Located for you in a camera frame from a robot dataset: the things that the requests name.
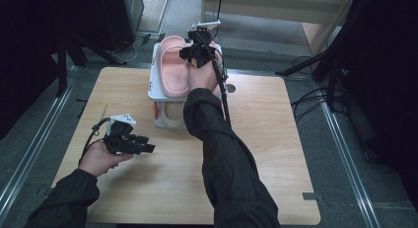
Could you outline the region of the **black metal stand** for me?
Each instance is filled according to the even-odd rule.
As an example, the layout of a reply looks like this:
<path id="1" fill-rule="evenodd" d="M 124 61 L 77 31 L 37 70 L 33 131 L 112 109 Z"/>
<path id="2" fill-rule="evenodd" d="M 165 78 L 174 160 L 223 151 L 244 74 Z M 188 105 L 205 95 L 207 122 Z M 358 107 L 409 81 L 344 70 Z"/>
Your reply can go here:
<path id="1" fill-rule="evenodd" d="M 337 53 L 339 50 L 338 43 L 332 43 L 326 50 L 321 53 L 309 57 L 307 60 L 290 67 L 283 71 L 276 71 L 275 74 L 282 77 L 290 76 L 300 70 L 307 67 L 311 67 L 314 64 L 316 68 L 311 74 L 313 80 L 317 83 L 322 82 L 325 78 L 327 80 L 326 97 L 325 102 L 328 108 L 333 112 L 337 112 L 335 103 L 337 97 L 335 96 L 335 90 L 337 86 L 337 73 L 340 70 Z"/>
<path id="2" fill-rule="evenodd" d="M 114 56 L 111 56 L 109 53 L 84 38 L 72 33 L 63 33 L 59 36 L 56 44 L 58 69 L 57 97 L 61 97 L 64 94 L 64 91 L 68 88 L 66 56 L 70 55 L 73 62 L 78 66 L 85 66 L 87 63 L 87 57 L 83 51 L 84 47 L 88 48 L 111 64 L 126 64 L 125 60 L 117 60 Z"/>

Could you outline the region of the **metal floor rail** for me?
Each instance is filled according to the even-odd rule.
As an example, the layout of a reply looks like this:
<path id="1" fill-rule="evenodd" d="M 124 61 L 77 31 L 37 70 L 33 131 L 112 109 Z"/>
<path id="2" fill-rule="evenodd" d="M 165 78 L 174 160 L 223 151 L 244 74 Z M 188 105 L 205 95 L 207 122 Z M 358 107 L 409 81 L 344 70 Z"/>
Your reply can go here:
<path id="1" fill-rule="evenodd" d="M 326 104 L 321 108 L 367 228 L 382 228 L 334 113 Z"/>
<path id="2" fill-rule="evenodd" d="M 23 158 L 6 186 L 0 192 L 0 226 L 4 223 L 11 206 L 13 205 L 20 189 L 22 188 L 35 160 L 40 153 L 52 127 L 61 114 L 67 99 L 69 98 L 74 83 L 80 72 L 81 66 L 73 65 L 68 73 L 68 86 L 63 93 L 56 97 L 44 117 L 39 129 L 29 146 L 26 148 Z"/>

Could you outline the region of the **dark cabinet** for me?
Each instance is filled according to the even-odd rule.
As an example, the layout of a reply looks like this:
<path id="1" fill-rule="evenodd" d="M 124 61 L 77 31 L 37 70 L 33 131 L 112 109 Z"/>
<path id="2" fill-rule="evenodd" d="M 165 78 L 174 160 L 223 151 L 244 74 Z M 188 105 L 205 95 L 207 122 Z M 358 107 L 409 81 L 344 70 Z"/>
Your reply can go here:
<path id="1" fill-rule="evenodd" d="M 143 0 L 102 0 L 104 47 L 119 51 L 134 42 L 144 12 Z"/>

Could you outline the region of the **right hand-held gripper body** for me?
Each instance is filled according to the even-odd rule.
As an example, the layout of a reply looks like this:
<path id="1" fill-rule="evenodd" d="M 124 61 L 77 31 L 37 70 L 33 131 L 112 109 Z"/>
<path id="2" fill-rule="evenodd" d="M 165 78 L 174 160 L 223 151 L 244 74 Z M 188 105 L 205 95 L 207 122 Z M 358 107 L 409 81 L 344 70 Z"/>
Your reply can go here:
<path id="1" fill-rule="evenodd" d="M 191 46 L 196 47 L 197 51 L 193 55 L 197 61 L 197 67 L 203 66 L 208 61 L 214 59 L 214 48 L 209 44 L 213 40 L 210 33 L 211 30 L 218 28 L 221 25 L 221 21 L 198 23 L 191 26 L 191 30 L 188 32 L 188 37 L 192 40 Z"/>

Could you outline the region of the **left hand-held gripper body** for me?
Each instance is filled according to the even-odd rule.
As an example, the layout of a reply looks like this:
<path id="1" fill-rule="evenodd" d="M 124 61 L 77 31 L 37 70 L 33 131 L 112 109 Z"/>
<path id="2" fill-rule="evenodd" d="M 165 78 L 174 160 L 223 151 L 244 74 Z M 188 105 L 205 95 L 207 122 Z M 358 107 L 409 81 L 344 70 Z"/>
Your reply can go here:
<path id="1" fill-rule="evenodd" d="M 137 154 L 136 136 L 131 134 L 136 120 L 130 114 L 112 115 L 106 123 L 104 144 L 110 154 Z"/>

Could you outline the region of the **light wooden partition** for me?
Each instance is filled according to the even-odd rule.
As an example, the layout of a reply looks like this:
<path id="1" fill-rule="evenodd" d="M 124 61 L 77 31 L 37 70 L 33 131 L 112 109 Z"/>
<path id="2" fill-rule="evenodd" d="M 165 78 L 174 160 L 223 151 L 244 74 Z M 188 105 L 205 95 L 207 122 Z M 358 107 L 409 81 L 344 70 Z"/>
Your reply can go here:
<path id="1" fill-rule="evenodd" d="M 202 0 L 201 13 L 216 12 L 300 22 L 313 54 L 325 49 L 334 30 L 342 26 L 353 0 Z"/>

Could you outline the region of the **person's left hand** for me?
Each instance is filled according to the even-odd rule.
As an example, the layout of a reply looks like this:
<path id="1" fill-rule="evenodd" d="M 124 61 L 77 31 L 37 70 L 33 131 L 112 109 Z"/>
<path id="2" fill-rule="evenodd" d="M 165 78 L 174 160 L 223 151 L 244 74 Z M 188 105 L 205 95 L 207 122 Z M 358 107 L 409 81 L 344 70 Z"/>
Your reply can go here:
<path id="1" fill-rule="evenodd" d="M 108 170 L 117 167 L 120 163 L 133 158 L 131 154 L 110 154 L 103 142 L 92 144 L 78 166 L 95 177 L 105 174 Z"/>

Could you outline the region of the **white two-tier shoe rack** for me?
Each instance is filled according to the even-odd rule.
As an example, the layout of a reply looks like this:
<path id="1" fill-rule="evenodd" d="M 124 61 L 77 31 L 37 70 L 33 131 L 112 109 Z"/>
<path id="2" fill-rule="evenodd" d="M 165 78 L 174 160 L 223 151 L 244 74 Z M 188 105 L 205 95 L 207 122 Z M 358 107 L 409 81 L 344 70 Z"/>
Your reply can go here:
<path id="1" fill-rule="evenodd" d="M 164 93 L 163 80 L 161 76 L 161 71 L 159 68 L 159 60 L 157 59 L 157 53 L 159 49 L 159 44 L 154 45 L 153 50 L 153 63 L 151 65 L 150 81 L 149 81 L 149 90 L 148 97 L 151 101 L 154 102 L 155 110 L 155 125 L 159 128 L 168 128 L 168 129 L 185 129 L 185 123 L 183 121 L 182 127 L 167 127 L 162 120 L 163 105 L 167 102 L 183 103 L 185 104 L 187 97 L 173 98 L 169 97 Z"/>

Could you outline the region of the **cream perforated clog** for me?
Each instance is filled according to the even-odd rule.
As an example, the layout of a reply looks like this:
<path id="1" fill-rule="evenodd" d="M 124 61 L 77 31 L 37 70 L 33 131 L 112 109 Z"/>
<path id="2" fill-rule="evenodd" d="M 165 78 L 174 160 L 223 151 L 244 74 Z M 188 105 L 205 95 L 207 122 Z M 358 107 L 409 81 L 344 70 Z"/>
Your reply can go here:
<path id="1" fill-rule="evenodd" d="M 167 127 L 183 126 L 183 103 L 167 102 L 163 105 L 162 120 Z"/>

